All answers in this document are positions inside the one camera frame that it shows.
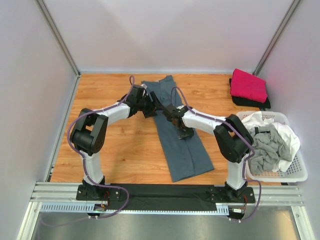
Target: laundry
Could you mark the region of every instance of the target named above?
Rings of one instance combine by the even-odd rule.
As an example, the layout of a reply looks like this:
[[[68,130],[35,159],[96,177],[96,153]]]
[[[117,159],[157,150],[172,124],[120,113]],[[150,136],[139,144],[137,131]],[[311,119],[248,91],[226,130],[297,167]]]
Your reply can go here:
[[[266,81],[250,73],[235,69],[232,74],[230,94],[259,103],[267,99]]]
[[[143,81],[142,83],[147,86],[148,93],[154,91],[161,104],[168,106],[171,103],[171,89],[176,86],[171,75],[160,81]],[[173,92],[173,104],[176,107],[183,105],[176,90]],[[162,111],[157,111],[154,121],[173,182],[214,169],[196,131],[194,131],[193,137],[179,139],[181,132],[167,121]]]
[[[278,163],[273,166],[273,169],[271,171],[286,172],[300,148],[300,140],[294,133],[294,131],[286,124],[275,122],[273,118],[263,119],[261,111],[256,111],[245,117],[244,119],[242,119],[242,123],[249,130],[249,132],[252,132],[252,129],[254,129],[255,127],[265,127],[270,124],[274,126],[275,130],[290,150],[290,161],[288,161],[287,159],[282,159],[280,157]]]
[[[290,148],[274,125],[270,123],[267,126],[256,126],[248,131],[253,138],[252,147],[255,150],[255,155],[249,159],[252,174],[271,172],[279,164],[280,159],[291,162]]]
[[[246,107],[254,107],[254,108],[260,108],[260,109],[270,109],[271,104],[269,101],[269,98],[267,97],[265,102],[258,102],[258,101],[253,101],[244,97],[240,96],[231,96],[232,102],[236,104],[237,106],[246,106]]]

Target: red folded clothing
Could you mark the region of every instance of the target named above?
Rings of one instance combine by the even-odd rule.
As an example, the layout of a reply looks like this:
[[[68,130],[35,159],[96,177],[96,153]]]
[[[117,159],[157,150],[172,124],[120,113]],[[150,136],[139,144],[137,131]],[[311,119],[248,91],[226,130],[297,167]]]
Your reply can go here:
[[[235,69],[232,74],[230,94],[264,103],[267,99],[266,81],[250,73]]]

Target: stack of folded clothes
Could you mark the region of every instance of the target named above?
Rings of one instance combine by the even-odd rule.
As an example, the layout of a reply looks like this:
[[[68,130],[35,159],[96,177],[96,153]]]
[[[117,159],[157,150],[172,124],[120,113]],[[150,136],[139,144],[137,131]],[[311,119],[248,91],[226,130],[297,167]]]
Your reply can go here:
[[[232,101],[238,106],[271,108],[266,81],[250,73],[235,69],[229,80]]]

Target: white laundry basket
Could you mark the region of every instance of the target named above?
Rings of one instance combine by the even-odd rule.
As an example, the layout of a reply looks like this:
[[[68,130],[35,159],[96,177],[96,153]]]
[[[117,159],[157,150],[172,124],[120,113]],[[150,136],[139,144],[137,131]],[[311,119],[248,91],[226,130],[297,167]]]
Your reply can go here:
[[[236,115],[242,120],[254,111],[240,111]],[[262,119],[274,119],[275,122],[290,126],[287,117],[280,112],[262,111]],[[265,171],[262,174],[251,174],[249,164],[246,165],[246,174],[251,179],[263,182],[278,182],[278,183],[295,183],[307,180],[308,173],[304,160],[298,151],[286,172],[283,171]]]

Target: wooden table surface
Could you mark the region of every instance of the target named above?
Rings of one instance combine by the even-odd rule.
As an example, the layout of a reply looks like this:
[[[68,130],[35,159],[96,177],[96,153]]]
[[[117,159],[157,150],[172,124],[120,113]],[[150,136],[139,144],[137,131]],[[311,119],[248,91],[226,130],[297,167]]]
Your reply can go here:
[[[100,109],[119,100],[130,88],[129,74],[83,74],[73,102],[69,124],[81,109]],[[135,74],[141,81],[163,79],[165,74]],[[257,111],[254,107],[236,106],[230,96],[229,74],[173,74],[188,103],[198,111],[229,116],[240,111]],[[197,130],[215,167],[213,171],[184,179],[175,184],[224,184],[227,160],[221,155],[216,139]],[[107,128],[100,152],[101,168],[107,183],[172,184],[156,125],[142,112],[117,121]],[[84,176],[80,156],[73,152],[66,133],[59,149],[51,182],[81,182]]]

